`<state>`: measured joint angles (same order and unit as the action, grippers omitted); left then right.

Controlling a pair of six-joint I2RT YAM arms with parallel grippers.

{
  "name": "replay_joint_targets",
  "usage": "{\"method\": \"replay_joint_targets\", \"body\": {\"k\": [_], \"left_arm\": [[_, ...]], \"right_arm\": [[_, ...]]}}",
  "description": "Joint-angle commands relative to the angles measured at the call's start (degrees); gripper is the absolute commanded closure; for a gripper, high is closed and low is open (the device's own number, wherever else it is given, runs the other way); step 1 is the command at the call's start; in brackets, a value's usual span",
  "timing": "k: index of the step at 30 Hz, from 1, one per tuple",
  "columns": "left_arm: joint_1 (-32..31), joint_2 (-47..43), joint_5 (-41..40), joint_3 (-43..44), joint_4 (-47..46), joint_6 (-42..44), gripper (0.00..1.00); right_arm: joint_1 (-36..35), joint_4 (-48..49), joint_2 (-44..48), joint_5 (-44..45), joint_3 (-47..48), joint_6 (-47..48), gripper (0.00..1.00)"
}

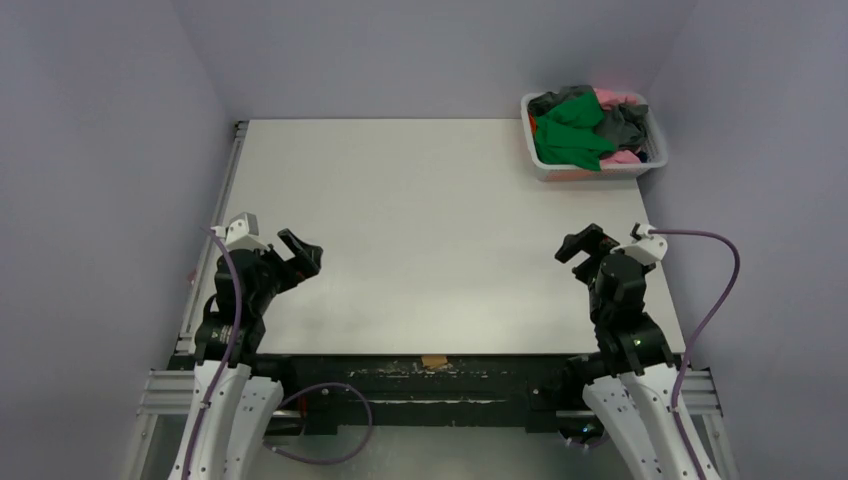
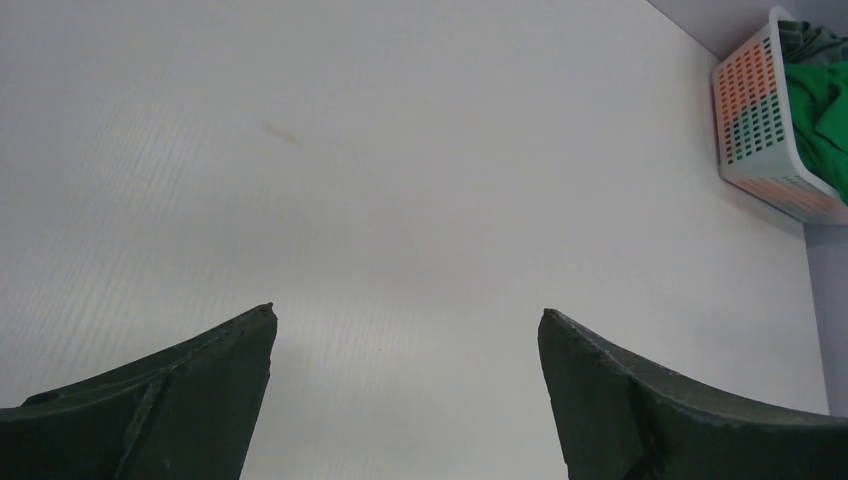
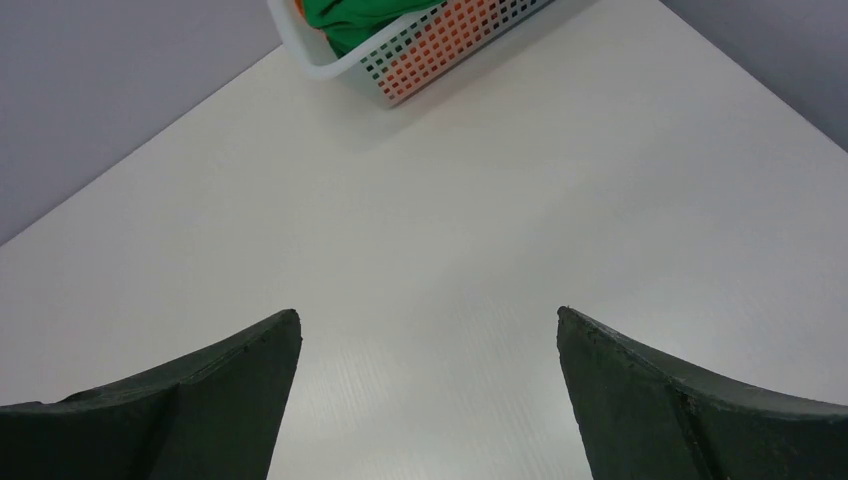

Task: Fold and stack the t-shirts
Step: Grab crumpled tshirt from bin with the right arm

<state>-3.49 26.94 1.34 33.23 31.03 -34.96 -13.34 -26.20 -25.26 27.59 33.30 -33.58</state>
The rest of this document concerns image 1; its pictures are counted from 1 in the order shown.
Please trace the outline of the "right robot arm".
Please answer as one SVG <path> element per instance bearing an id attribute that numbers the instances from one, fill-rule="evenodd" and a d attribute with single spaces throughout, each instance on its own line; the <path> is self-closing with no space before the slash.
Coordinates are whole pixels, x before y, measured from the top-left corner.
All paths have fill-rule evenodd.
<path id="1" fill-rule="evenodd" d="M 555 254 L 586 285 L 598 345 L 561 381 L 564 399 L 587 406 L 635 479 L 717 479 L 682 399 L 685 366 L 646 310 L 647 276 L 667 251 L 651 226 L 637 224 L 623 245 L 590 224 L 568 234 Z"/>

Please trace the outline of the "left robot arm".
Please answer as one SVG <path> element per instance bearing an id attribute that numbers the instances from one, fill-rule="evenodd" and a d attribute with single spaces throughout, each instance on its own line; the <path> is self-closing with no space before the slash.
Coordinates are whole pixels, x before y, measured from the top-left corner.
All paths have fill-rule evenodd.
<path id="1" fill-rule="evenodd" d="M 229 472 L 227 449 L 265 334 L 264 315 L 276 296 L 320 273 L 324 254 L 289 229 L 277 234 L 288 259 L 247 230 L 216 226 L 206 233 L 220 256 L 215 292 L 194 335 L 192 399 L 173 479 L 220 479 Z"/>

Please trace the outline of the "green t shirt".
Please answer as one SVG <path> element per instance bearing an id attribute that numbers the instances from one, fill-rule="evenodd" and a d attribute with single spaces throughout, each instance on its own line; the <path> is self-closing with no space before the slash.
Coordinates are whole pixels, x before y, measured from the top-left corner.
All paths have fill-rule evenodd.
<path id="1" fill-rule="evenodd" d="M 604 111 L 592 90 L 532 117 L 534 145 L 542 164 L 600 171 L 601 158 L 618 150 L 615 143 L 595 133 Z"/>

